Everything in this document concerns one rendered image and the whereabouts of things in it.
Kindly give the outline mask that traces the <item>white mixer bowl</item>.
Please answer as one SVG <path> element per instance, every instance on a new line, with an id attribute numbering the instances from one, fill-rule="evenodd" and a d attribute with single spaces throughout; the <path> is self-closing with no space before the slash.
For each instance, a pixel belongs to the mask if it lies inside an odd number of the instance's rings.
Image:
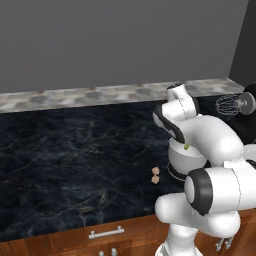
<path id="1" fill-rule="evenodd" d="M 171 138 L 168 149 L 169 162 L 180 174 L 186 175 L 189 171 L 203 167 L 207 159 L 193 146 L 185 145 Z"/>

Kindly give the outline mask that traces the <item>black stand mixer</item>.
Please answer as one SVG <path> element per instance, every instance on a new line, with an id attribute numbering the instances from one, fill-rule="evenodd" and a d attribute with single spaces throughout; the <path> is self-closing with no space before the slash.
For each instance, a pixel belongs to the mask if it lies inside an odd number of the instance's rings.
<path id="1" fill-rule="evenodd" d="M 255 101 L 255 110 L 243 115 L 239 109 L 236 115 L 221 115 L 215 109 L 215 103 L 219 97 L 207 96 L 198 99 L 202 114 L 220 118 L 229 125 L 240 137 L 244 144 L 256 144 L 256 83 L 248 85 L 244 93 L 250 93 Z"/>

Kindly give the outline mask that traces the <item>wooden drawer front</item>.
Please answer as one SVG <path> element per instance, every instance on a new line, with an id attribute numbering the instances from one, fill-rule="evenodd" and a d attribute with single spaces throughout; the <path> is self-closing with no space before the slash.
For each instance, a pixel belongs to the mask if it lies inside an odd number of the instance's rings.
<path id="1" fill-rule="evenodd" d="M 118 226 L 124 228 L 125 232 L 101 238 L 90 240 L 88 235 L 91 231 L 96 233 L 115 230 Z M 139 243 L 145 245 L 147 242 L 153 242 L 156 248 L 167 235 L 168 225 L 162 224 L 155 214 L 144 217 L 136 217 L 106 224 L 88 226 L 63 232 L 52 233 L 47 236 L 54 251 L 59 253 L 98 249 L 106 245 L 113 244 L 120 247 L 121 245 L 131 245 Z"/>

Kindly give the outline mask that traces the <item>wooden cupboard door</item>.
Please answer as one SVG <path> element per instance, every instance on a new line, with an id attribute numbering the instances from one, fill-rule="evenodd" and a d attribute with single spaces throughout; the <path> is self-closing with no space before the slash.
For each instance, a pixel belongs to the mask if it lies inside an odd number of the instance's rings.
<path id="1" fill-rule="evenodd" d="M 216 250 L 219 238 L 198 232 L 195 245 L 203 256 L 256 256 L 256 208 L 240 211 L 241 226 L 227 249 Z"/>

